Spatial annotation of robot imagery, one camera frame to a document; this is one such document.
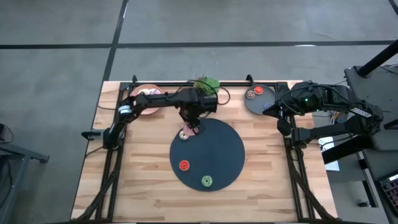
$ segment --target green ring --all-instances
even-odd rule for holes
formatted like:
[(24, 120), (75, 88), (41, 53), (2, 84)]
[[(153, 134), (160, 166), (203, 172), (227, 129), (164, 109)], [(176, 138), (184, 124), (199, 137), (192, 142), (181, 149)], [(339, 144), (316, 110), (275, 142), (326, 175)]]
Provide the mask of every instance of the green ring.
[(210, 187), (212, 185), (212, 183), (213, 183), (213, 179), (209, 175), (203, 176), (201, 178), (201, 184), (205, 187)]

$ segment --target black circular plate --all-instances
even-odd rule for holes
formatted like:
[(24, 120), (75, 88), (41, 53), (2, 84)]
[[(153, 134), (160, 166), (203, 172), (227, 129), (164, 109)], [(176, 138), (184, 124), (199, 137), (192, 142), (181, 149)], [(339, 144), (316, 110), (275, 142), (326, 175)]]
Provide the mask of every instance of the black circular plate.
[[(260, 95), (256, 94), (256, 97), (254, 97), (253, 99), (249, 99), (248, 97), (246, 97), (246, 93), (250, 90), (254, 91), (254, 88), (256, 86), (260, 86), (263, 89), (262, 94)], [(244, 97), (244, 104), (246, 105), (246, 107), (253, 113), (260, 115), (262, 115), (262, 112), (265, 110), (264, 105), (266, 103), (269, 103), (271, 105), (275, 103), (275, 91), (265, 85), (255, 84), (253, 86), (250, 86), (250, 88), (248, 88), (248, 90), (246, 90), (246, 92), (244, 93), (243, 97)]]
[[(177, 133), (170, 147), (170, 162), (175, 175), (188, 187), (214, 191), (227, 187), (238, 178), (244, 164), (244, 146), (239, 134), (227, 123), (217, 119), (202, 119), (206, 128), (197, 136), (180, 139)], [(181, 171), (182, 160), (190, 163)], [(210, 187), (201, 183), (203, 176), (213, 179)]]

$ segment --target wooden tabletop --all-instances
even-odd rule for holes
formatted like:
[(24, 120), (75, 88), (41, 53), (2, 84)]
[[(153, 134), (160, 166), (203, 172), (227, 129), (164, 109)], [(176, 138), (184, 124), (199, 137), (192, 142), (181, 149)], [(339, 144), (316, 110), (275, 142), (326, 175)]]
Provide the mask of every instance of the wooden tabletop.
[[(289, 87), (300, 81), (287, 81)], [(114, 108), (120, 82), (104, 82), (99, 105)], [(289, 222), (297, 221), (282, 135), (275, 118), (249, 112), (243, 103), (247, 87), (228, 87), (231, 101), (211, 118), (231, 125), (243, 140), (246, 160), (240, 176), (225, 189), (199, 192), (179, 181), (170, 161), (170, 143), (182, 127), (178, 109), (161, 108), (127, 126), (126, 143), (114, 211), (114, 222)], [(164, 87), (173, 92), (177, 88)], [(227, 99), (220, 90), (219, 101)], [(114, 111), (98, 108), (93, 128), (108, 128)], [(311, 114), (296, 116), (297, 126), (313, 127)], [(89, 143), (87, 152), (102, 142)], [(98, 193), (105, 150), (90, 154), (83, 164), (72, 218), (83, 213)], [(312, 192), (336, 217), (335, 204), (319, 147), (308, 145), (304, 162)], [(302, 207), (306, 213), (303, 193)], [(105, 198), (104, 214), (108, 207)]]

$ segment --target concrete floor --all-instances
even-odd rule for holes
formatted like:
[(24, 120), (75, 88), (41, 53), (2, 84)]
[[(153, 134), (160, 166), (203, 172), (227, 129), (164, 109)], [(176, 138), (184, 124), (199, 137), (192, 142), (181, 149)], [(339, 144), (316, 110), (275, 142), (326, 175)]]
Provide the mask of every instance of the concrete floor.
[[(2, 44), (111, 43), (122, 0), (0, 0)], [(398, 39), (388, 0), (130, 0), (120, 43)], [(308, 80), (334, 84), (385, 45), (118, 49), (110, 80)], [(11, 223), (70, 217), (109, 49), (0, 50), (0, 123), (32, 162)], [(390, 63), (398, 63), (393, 58)], [(339, 190), (333, 192), (337, 206)], [(361, 213), (339, 209), (343, 219)]]

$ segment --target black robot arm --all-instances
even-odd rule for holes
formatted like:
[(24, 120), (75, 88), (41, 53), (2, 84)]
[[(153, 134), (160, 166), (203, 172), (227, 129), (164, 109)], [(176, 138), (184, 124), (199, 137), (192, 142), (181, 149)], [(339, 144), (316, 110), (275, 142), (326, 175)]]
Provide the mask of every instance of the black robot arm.
[(201, 131), (199, 115), (205, 112), (216, 112), (217, 98), (205, 96), (195, 88), (184, 88), (175, 93), (159, 95), (141, 93), (137, 96), (129, 96), (121, 101), (117, 121), (104, 131), (103, 147), (105, 149), (119, 147), (120, 136), (123, 134), (126, 125), (137, 119), (143, 110), (167, 106), (180, 108), (179, 114), (182, 119), (194, 130), (195, 134), (198, 134)]
[[(284, 119), (316, 111), (350, 111), (354, 113), (347, 122), (320, 128), (293, 128)], [(378, 106), (358, 99), (343, 85), (320, 85), (312, 81), (296, 83), (292, 89), (282, 89), (275, 96), (275, 103), (264, 110), (264, 115), (278, 118), (277, 128), (284, 135), (292, 134), (292, 144), (305, 147), (312, 139), (344, 133), (373, 135), (380, 130), (383, 114)]]

